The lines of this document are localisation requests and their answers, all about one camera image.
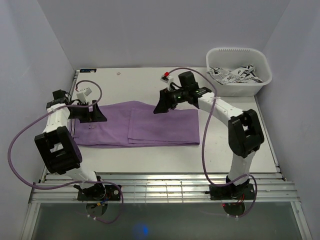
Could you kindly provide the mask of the purple trousers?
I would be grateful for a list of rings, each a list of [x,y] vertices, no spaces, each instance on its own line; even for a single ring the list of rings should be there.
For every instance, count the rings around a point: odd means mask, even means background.
[[[127,101],[100,106],[103,122],[71,122],[70,131],[79,146],[136,148],[197,146],[200,144],[196,109],[170,110],[155,114],[155,106]]]

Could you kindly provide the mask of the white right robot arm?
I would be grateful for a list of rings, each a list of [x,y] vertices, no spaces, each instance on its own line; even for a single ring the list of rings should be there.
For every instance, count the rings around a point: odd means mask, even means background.
[[[227,127],[228,145],[232,151],[230,171],[225,183],[210,182],[207,194],[211,200],[244,199],[255,197],[256,187],[250,183],[250,168],[256,152],[265,141],[263,130],[255,110],[242,110],[217,96],[215,88],[199,87],[195,70],[186,70],[178,75],[180,84],[174,83],[169,72],[161,76],[167,87],[159,92],[159,101],[154,114],[174,110],[179,103],[188,103],[208,113]]]

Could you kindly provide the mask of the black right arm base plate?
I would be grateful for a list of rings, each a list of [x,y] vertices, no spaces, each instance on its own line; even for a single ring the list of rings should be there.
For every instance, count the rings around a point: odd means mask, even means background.
[[[253,200],[256,194],[253,184],[249,183],[247,185],[238,185],[233,184],[217,187],[210,185],[209,191],[206,191],[205,194],[210,195],[211,200]]]

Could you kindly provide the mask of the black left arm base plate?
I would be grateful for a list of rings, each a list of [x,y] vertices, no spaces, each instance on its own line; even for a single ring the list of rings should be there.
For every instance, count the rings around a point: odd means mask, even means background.
[[[121,194],[120,191],[116,188],[114,185],[105,184],[104,185],[105,190],[101,190],[99,194],[94,193],[93,195],[85,195],[80,190],[77,194],[77,200],[78,201],[120,201],[121,200]]]

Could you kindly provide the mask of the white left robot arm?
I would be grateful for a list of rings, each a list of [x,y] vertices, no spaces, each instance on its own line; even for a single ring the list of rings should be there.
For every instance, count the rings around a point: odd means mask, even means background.
[[[78,181],[75,188],[85,197],[102,200],[106,196],[106,187],[100,183],[101,177],[92,170],[81,166],[83,161],[80,149],[68,129],[69,120],[79,120],[81,123],[106,122],[96,100],[93,100],[93,110],[87,106],[86,92],[83,90],[77,96],[77,107],[68,107],[73,102],[68,99],[67,92],[57,90],[53,93],[53,101],[46,104],[48,113],[43,132],[34,137],[35,145],[42,160],[51,174],[66,175],[73,181]]]

